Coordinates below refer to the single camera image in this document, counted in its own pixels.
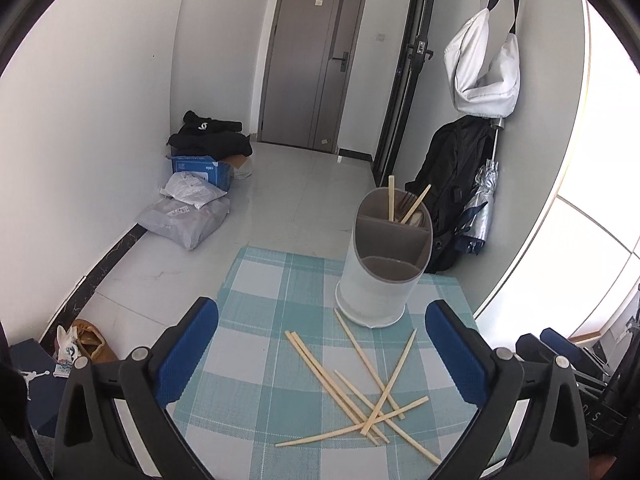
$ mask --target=checkered tablecloth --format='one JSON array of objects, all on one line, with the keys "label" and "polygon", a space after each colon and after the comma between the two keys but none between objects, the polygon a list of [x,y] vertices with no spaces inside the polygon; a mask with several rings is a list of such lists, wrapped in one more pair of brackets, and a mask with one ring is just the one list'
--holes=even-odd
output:
[{"label": "checkered tablecloth", "polygon": [[[274,446],[352,424],[322,391],[285,330],[297,332],[326,370],[343,373],[374,404],[380,398],[333,312],[343,264],[251,247],[239,252],[218,295],[218,330],[173,414],[216,480],[426,479],[435,470],[386,424],[379,427],[391,442],[380,447],[357,432],[304,446]],[[476,326],[458,282],[429,275],[393,326],[370,330],[347,323],[385,383],[417,329],[392,396],[401,406],[425,395],[430,401],[396,422],[443,458],[475,407],[462,400],[426,334],[425,308],[439,298],[467,326]],[[385,403],[384,410],[391,408]],[[509,446],[506,434],[495,458],[504,458]]]}]

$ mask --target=open black door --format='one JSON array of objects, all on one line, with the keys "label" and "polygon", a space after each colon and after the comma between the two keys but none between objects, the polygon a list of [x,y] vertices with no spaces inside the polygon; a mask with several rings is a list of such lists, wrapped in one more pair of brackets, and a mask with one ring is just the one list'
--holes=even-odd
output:
[{"label": "open black door", "polygon": [[373,161],[373,177],[377,186],[385,183],[393,171],[411,103],[414,100],[418,76],[426,57],[431,59],[433,56],[433,52],[427,49],[427,34],[432,10],[433,0],[411,0],[409,3],[396,78],[391,90],[376,158]]}]

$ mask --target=black baseboard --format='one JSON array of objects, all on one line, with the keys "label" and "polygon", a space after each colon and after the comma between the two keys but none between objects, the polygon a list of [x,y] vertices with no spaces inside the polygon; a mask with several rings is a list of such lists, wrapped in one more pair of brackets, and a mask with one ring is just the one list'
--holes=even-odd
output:
[{"label": "black baseboard", "polygon": [[338,150],[338,155],[346,156],[347,158],[356,158],[357,160],[366,160],[367,162],[373,162],[373,157],[369,153],[352,152],[351,150]]},{"label": "black baseboard", "polygon": [[144,233],[146,233],[146,229],[143,228],[142,225],[136,224],[131,231],[125,234],[120,241],[111,248],[106,256],[87,274],[84,280],[82,280],[40,340],[40,346],[42,346],[49,355],[52,355],[54,352],[54,341],[56,340],[56,330],[58,326],[62,325],[65,330],[69,330],[71,324],[76,320],[80,311],[92,297],[98,285],[100,285],[102,280],[122,257],[127,254],[127,251],[142,238]]}]

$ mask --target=door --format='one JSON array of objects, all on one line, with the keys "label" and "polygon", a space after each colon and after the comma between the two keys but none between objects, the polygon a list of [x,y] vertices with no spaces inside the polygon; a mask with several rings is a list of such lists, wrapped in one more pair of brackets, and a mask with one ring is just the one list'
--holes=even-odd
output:
[{"label": "door", "polygon": [[425,60],[433,56],[433,52],[427,49],[432,10],[433,0],[410,0],[396,78],[373,161],[373,177],[377,186],[386,186],[386,180],[394,170],[418,77]]},{"label": "door", "polygon": [[332,152],[364,0],[281,0],[260,140]]}]

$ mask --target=silver umbrella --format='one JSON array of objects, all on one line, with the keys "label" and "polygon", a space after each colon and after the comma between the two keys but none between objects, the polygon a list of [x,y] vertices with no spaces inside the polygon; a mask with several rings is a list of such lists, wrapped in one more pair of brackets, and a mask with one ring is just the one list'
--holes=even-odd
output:
[{"label": "silver umbrella", "polygon": [[463,211],[456,231],[456,250],[466,254],[479,254],[486,243],[494,212],[494,194],[498,185],[498,161],[495,150],[498,132],[504,128],[504,119],[492,121],[495,129],[494,154],[476,174],[476,190]]}]

